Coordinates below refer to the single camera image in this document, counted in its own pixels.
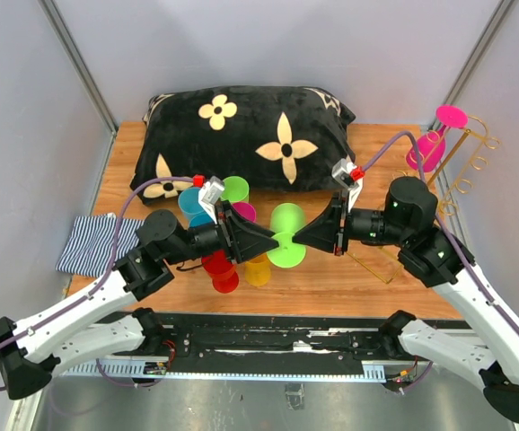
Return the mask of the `yellow wine glass orange base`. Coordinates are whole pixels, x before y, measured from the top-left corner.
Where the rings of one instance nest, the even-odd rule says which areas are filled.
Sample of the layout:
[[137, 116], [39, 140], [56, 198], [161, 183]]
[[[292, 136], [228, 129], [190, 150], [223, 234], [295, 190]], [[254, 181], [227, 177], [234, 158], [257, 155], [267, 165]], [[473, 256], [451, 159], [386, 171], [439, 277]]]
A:
[[244, 263], [244, 277], [252, 286], [264, 286], [271, 279], [268, 256], [261, 254]]

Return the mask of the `green glass yellow base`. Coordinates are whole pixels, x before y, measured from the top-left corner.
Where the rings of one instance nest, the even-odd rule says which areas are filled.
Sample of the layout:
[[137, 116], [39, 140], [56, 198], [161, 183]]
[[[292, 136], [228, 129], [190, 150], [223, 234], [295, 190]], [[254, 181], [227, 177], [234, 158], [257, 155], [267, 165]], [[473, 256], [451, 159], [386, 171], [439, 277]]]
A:
[[306, 247], [293, 241], [294, 235], [306, 225], [305, 212], [294, 203], [275, 207], [270, 219], [270, 230], [278, 247], [268, 252], [270, 262], [279, 268], [294, 268], [305, 258]]

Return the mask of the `red wine glass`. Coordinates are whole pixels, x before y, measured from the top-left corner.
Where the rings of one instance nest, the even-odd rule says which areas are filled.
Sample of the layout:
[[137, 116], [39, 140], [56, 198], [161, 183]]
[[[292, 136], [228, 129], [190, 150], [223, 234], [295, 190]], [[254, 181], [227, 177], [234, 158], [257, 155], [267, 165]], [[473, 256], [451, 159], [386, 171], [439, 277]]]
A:
[[229, 294], [238, 287], [240, 279], [236, 266], [227, 258], [223, 250], [203, 257], [201, 263], [217, 292]]

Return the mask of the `light green wine glass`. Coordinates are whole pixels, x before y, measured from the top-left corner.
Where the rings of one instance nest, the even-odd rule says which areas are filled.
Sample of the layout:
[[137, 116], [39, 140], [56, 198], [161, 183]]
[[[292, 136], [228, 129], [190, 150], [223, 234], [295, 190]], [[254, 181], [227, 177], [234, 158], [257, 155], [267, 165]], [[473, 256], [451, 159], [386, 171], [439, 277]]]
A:
[[228, 176], [223, 179], [223, 183], [222, 200], [227, 200], [230, 203], [249, 202], [250, 186], [243, 177]]

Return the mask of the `teal glass green base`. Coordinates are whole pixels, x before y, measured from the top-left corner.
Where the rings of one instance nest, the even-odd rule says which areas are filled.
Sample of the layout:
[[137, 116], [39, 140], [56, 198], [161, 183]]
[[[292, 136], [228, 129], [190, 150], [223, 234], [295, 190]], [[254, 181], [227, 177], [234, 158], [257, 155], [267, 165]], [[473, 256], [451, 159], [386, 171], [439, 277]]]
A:
[[198, 215], [195, 215], [189, 221], [189, 228], [198, 227], [203, 224], [209, 224], [209, 223], [213, 223], [213, 222], [214, 222], [214, 220], [207, 213], [200, 213]]

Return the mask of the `blue wine glass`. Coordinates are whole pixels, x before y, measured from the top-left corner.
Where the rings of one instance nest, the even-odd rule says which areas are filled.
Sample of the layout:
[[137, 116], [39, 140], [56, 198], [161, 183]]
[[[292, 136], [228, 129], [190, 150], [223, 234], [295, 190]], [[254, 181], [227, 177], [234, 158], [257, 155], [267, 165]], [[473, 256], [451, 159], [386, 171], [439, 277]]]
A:
[[178, 197], [178, 205], [182, 214], [188, 221], [200, 214], [204, 214], [204, 208], [198, 202], [200, 188], [191, 187], [183, 190]]

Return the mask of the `pink base wine glass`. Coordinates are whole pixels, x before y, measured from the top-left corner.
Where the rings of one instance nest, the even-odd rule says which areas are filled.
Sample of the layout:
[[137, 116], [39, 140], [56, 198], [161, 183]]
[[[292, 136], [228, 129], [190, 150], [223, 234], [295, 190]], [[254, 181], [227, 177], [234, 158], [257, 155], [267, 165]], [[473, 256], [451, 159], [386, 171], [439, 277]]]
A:
[[435, 116], [440, 123], [439, 129], [429, 130], [418, 139], [419, 154], [411, 147], [406, 155], [406, 162], [413, 170], [418, 170], [418, 160], [421, 160], [424, 172], [432, 172], [443, 158], [445, 133], [451, 128], [463, 128], [468, 122], [467, 114], [453, 105], [439, 106]]

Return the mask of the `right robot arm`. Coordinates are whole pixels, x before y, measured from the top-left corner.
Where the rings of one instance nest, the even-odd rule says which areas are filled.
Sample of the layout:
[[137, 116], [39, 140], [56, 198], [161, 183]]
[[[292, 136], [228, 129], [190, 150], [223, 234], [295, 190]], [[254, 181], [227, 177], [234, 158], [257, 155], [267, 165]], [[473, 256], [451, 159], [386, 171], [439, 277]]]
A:
[[349, 241], [399, 247], [398, 260], [458, 311], [482, 341], [476, 347], [397, 311], [380, 328], [390, 359], [409, 354], [435, 362], [480, 390], [503, 417], [519, 423], [519, 317], [485, 278], [469, 250], [435, 223], [438, 204], [416, 177], [399, 177], [382, 210], [348, 209], [342, 193], [293, 237], [295, 243], [343, 254]]

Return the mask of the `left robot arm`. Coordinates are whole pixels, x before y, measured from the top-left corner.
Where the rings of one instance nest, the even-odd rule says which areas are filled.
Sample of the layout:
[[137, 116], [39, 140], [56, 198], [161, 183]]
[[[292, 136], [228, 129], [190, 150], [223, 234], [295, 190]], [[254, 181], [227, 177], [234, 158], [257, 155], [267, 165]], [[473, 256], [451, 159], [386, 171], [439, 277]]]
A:
[[174, 279], [171, 267], [217, 251], [243, 263], [274, 250], [272, 231], [239, 215], [227, 201], [215, 223], [184, 228], [169, 210], [151, 213], [136, 230], [139, 244], [106, 276], [31, 317], [0, 318], [0, 373], [11, 400], [43, 389], [67, 369], [120, 352], [151, 356], [170, 344], [155, 312], [139, 308], [112, 323], [100, 320], [154, 294]]

